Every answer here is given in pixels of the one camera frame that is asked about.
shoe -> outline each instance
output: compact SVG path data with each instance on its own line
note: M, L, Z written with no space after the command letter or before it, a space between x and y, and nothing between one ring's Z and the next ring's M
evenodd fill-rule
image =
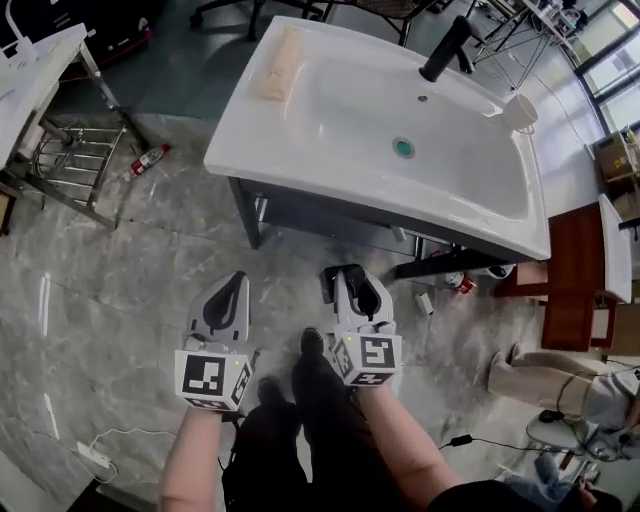
M324 339L315 327L307 327L300 336L300 355L321 356L324 352Z
M260 405L273 405L285 402L280 381L273 376L263 377L258 382L258 402Z

forearm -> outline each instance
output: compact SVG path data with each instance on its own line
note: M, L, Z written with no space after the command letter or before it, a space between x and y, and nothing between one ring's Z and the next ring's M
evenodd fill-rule
M219 414L187 411L164 468L162 510L214 509L220 425Z
M426 507L444 490L464 483L388 386L363 388L359 401L387 467L416 506Z

white cup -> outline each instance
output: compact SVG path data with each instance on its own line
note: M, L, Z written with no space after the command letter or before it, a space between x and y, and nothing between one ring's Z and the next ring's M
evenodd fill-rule
M509 132L519 132L526 135L535 133L533 124L538 120L538 112L522 94L511 98L502 110L502 114L499 115Z

white pants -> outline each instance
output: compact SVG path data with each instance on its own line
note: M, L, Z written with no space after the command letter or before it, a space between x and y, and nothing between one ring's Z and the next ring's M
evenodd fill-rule
M550 352L520 353L516 346L511 364L503 356L494 358L489 372L489 391L551 411L581 416L593 378L608 370L604 363L576 360Z

white sink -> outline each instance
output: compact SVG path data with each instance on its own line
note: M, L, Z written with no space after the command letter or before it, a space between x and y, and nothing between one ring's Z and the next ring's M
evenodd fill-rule
M285 26L297 28L301 40L295 80L284 101L261 99L257 86ZM364 34L276 17L238 82L205 165L548 259L530 137L508 134L490 117L504 102L459 73L424 80L418 68L425 60ZM398 141L413 146L411 158L396 151Z

